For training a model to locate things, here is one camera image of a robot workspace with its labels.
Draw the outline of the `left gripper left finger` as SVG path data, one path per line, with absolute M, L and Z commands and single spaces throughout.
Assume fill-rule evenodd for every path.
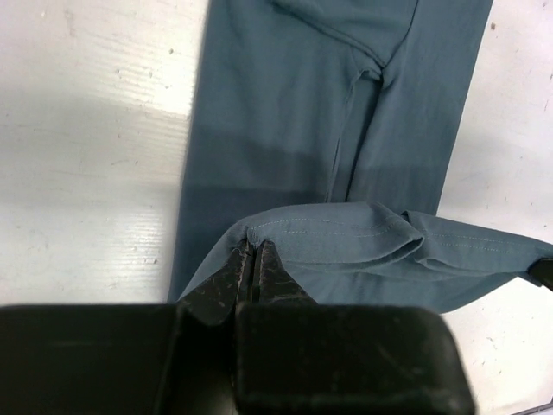
M 178 303 L 1 309 L 4 414 L 233 414 L 232 320 L 253 251 Z

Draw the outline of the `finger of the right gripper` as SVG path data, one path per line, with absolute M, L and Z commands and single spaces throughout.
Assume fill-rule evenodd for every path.
M 528 269 L 528 274 L 549 290 L 553 290 L 553 258 L 539 259 Z

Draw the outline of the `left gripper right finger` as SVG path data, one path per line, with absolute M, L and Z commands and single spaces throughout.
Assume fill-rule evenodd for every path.
M 264 242 L 239 291 L 235 402 L 242 414 L 472 414 L 456 342 L 436 313 L 320 305 Z

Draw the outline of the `teal blue t shirt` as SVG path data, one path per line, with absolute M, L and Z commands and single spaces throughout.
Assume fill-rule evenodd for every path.
M 319 303 L 444 313 L 552 254 L 436 211 L 488 1 L 213 1 L 168 297 L 273 242 Z

